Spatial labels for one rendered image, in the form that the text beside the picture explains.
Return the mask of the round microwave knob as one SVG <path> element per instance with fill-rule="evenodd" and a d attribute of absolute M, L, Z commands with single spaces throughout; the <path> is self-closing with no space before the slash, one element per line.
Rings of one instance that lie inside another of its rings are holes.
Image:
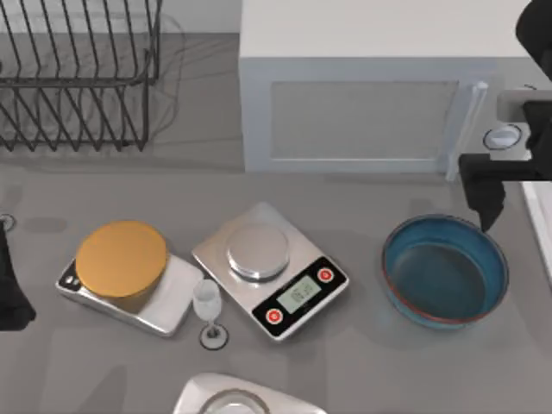
<path fill-rule="evenodd" d="M 483 144 L 492 151 L 506 150 L 516 146 L 521 140 L 522 134 L 522 130 L 516 125 L 502 125 L 486 132 Z"/>

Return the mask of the blue bowl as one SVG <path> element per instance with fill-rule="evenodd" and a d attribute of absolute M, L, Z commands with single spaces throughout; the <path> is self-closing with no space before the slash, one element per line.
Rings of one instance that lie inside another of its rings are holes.
<path fill-rule="evenodd" d="M 492 314 L 510 284 L 493 238 L 457 216 L 413 216 L 382 245 L 383 289 L 395 309 L 430 329 L 458 330 Z"/>

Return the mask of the pale microwave door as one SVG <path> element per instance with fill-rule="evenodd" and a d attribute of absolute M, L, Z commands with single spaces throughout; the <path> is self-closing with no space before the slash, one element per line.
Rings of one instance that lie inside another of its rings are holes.
<path fill-rule="evenodd" d="M 243 58 L 245 167 L 445 177 L 470 85 L 488 83 L 487 97 L 495 69 L 488 59 Z"/>

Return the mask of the pale microwave oven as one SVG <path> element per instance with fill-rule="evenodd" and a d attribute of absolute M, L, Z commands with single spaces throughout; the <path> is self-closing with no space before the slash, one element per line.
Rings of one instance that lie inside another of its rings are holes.
<path fill-rule="evenodd" d="M 497 116 L 499 94 L 530 82 L 532 65 L 514 27 L 528 0 L 243 0 L 243 58 L 488 59 L 495 79 L 462 153 L 524 156 L 528 129 Z M 491 129 L 513 124 L 519 143 L 492 151 Z"/>

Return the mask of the silver scale with black panel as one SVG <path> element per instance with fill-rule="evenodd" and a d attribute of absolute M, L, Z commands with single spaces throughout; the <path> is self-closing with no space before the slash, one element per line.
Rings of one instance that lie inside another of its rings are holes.
<path fill-rule="evenodd" d="M 276 342 L 292 336 L 349 285 L 346 273 L 268 203 L 224 223 L 192 255 Z"/>

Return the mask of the clear wine glass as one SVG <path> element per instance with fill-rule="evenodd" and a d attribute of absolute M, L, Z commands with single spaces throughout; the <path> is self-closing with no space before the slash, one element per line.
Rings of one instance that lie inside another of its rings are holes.
<path fill-rule="evenodd" d="M 222 296 L 218 284 L 212 279 L 202 279 L 193 290 L 193 310 L 204 322 L 199 334 L 200 344 L 210 350 L 217 351 L 226 346 L 229 332 L 216 320 L 222 312 Z"/>

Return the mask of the white scale with round plate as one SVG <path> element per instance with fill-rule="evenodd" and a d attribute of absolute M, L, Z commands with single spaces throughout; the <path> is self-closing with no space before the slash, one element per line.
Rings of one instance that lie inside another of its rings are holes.
<path fill-rule="evenodd" d="M 221 373 L 190 378 L 172 414 L 328 414 L 284 392 Z"/>

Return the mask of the silver scale with orange plate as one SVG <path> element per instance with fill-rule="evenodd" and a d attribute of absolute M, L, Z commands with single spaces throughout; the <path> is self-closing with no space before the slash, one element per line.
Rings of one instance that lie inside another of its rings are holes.
<path fill-rule="evenodd" d="M 171 337 L 203 273 L 172 254 L 152 225 L 116 220 L 95 229 L 56 280 L 71 301 L 151 334 Z"/>

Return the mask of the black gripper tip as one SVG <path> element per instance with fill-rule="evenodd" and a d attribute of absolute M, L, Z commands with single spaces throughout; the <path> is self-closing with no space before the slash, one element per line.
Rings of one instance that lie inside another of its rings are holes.
<path fill-rule="evenodd" d="M 35 308 L 16 279 L 6 232 L 0 224 L 0 332 L 22 331 L 35 318 Z"/>

